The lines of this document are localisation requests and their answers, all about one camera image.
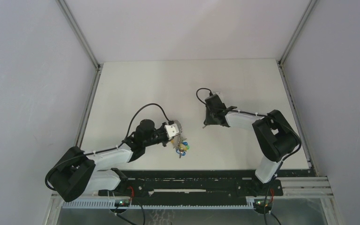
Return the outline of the yellow key tag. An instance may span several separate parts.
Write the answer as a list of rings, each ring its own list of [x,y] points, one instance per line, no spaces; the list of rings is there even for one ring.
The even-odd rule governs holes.
[[[181,145],[180,148],[179,148],[180,153],[187,152],[188,150],[189,150],[188,145]]]

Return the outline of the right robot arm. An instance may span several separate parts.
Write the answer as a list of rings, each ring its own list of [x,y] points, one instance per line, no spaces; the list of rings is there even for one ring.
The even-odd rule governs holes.
[[[228,128],[252,128],[263,158],[255,170],[252,189],[258,195],[266,194],[283,162],[301,149],[301,139],[279,110],[267,114],[251,113],[226,107],[218,94],[205,100],[205,126],[220,125]]]

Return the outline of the large keyring with yellow handle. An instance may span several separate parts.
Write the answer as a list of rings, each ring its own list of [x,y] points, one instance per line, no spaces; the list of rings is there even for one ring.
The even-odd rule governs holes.
[[[177,125],[179,133],[171,140],[171,143],[174,149],[178,149],[186,138],[182,136],[183,129],[181,123],[178,120],[174,120],[173,122]]]

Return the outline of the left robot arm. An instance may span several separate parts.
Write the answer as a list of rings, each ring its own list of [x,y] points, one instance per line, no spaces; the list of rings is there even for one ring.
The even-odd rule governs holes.
[[[166,146],[181,132],[182,127],[177,120],[164,122],[161,127],[156,128],[152,120],[145,119],[130,136],[111,150],[86,153],[77,146],[71,147],[47,173],[45,184],[65,202],[100,190],[123,195],[128,189],[128,183],[114,166],[137,160],[149,146]]]

